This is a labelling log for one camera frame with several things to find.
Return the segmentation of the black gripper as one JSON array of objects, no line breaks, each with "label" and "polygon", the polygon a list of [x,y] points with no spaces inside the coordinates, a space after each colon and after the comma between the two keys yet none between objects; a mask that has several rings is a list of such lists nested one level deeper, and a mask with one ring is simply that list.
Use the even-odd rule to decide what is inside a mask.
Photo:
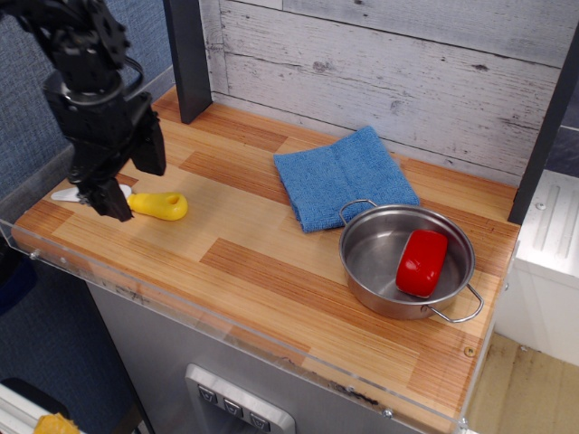
[{"label": "black gripper", "polygon": [[133,215],[114,177],[131,159],[137,170],[162,176],[164,137],[152,97],[124,94],[116,81],[103,93],[78,93],[61,80],[47,80],[44,95],[63,135],[74,148],[68,179],[83,185],[83,200],[99,215],[126,222]]}]

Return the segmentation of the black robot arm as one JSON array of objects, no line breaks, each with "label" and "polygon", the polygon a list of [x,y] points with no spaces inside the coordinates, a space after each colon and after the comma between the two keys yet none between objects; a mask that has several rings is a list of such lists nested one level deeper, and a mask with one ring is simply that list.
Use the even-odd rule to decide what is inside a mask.
[{"label": "black robot arm", "polygon": [[43,93],[74,153],[68,173],[82,203],[121,222],[132,211],[117,174],[128,162],[161,176],[166,170],[164,139],[152,97],[142,78],[126,85],[120,72],[141,66],[126,55],[126,28],[102,1],[4,1],[30,33],[54,71]]}]

